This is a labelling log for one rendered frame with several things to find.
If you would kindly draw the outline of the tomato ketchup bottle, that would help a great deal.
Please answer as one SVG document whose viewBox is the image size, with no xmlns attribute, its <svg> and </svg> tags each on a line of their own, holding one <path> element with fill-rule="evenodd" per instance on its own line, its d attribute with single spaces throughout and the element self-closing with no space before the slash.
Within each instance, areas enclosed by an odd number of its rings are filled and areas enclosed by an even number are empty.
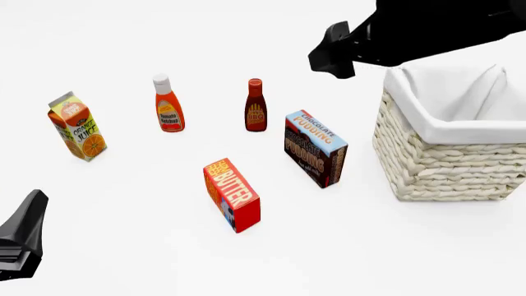
<svg viewBox="0 0 526 296">
<path fill-rule="evenodd" d="M 161 129 L 165 132 L 184 130 L 185 120 L 178 98 L 173 93 L 169 78 L 160 73 L 153 77 L 156 92 L 156 113 Z"/>
</svg>

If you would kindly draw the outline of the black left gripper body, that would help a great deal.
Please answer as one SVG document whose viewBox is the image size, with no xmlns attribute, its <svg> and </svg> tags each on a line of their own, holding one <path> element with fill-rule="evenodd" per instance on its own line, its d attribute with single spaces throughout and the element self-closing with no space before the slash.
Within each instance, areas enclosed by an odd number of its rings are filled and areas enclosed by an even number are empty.
<svg viewBox="0 0 526 296">
<path fill-rule="evenodd" d="M 0 281 L 32 278 L 41 260 L 41 251 L 0 239 Z"/>
</svg>

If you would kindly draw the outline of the white-lined wicker basket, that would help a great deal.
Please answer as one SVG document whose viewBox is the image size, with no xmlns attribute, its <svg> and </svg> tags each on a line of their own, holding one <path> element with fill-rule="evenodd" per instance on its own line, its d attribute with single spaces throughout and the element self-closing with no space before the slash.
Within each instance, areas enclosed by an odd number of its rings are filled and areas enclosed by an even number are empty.
<svg viewBox="0 0 526 296">
<path fill-rule="evenodd" d="M 488 201 L 526 182 L 526 83 L 502 66 L 385 74 L 372 139 L 401 201 Z"/>
</svg>

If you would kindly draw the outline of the dark red BBQ sauce bottle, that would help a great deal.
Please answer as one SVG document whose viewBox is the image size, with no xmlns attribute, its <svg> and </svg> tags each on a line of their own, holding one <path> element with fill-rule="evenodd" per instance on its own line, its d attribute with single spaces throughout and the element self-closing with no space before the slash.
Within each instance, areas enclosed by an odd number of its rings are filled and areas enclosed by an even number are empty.
<svg viewBox="0 0 526 296">
<path fill-rule="evenodd" d="M 248 82 L 245 106 L 245 127 L 249 132 L 263 132 L 267 128 L 267 108 L 262 93 L 262 81 L 252 78 Z"/>
</svg>

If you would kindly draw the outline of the orange juice carton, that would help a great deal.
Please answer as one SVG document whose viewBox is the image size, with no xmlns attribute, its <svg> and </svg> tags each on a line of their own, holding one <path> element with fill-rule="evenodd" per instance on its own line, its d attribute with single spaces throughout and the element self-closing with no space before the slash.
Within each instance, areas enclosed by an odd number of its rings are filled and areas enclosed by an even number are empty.
<svg viewBox="0 0 526 296">
<path fill-rule="evenodd" d="M 48 106 L 48 117 L 75 157 L 90 162 L 106 149 L 106 142 L 89 108 L 72 91 Z"/>
</svg>

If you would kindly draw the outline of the chocolate pudding box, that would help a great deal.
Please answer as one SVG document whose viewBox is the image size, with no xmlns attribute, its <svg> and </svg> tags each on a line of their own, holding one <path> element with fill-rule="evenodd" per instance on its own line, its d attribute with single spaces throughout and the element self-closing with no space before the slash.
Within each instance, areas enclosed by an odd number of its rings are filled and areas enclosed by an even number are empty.
<svg viewBox="0 0 526 296">
<path fill-rule="evenodd" d="M 285 118 L 284 150 L 325 188 L 339 182 L 348 143 L 305 110 Z"/>
</svg>

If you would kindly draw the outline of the red butter box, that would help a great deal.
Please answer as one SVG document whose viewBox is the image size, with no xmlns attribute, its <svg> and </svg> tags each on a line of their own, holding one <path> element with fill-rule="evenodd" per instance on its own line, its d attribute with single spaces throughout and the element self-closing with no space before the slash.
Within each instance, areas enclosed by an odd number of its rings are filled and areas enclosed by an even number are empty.
<svg viewBox="0 0 526 296">
<path fill-rule="evenodd" d="M 237 233 L 261 221 L 260 197 L 228 158 L 203 169 L 211 199 Z"/>
</svg>

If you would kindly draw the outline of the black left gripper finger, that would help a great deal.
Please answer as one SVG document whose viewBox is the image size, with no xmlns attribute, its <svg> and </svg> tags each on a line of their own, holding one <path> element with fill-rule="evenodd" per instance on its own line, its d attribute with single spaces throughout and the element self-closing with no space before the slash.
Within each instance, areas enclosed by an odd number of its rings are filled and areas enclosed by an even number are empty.
<svg viewBox="0 0 526 296">
<path fill-rule="evenodd" d="M 34 189 L 7 221 L 0 226 L 0 246 L 18 246 L 43 256 L 42 228 L 48 197 Z"/>
</svg>

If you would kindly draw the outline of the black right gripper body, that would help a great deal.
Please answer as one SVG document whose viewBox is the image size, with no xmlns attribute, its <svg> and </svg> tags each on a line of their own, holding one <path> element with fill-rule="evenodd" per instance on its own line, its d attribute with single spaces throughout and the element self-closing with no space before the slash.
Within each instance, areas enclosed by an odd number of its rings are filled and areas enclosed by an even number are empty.
<svg viewBox="0 0 526 296">
<path fill-rule="evenodd" d="M 325 72 L 338 79 L 347 79 L 355 76 L 353 61 L 350 52 L 336 41 L 323 39 L 308 54 L 311 69 L 314 72 Z"/>
</svg>

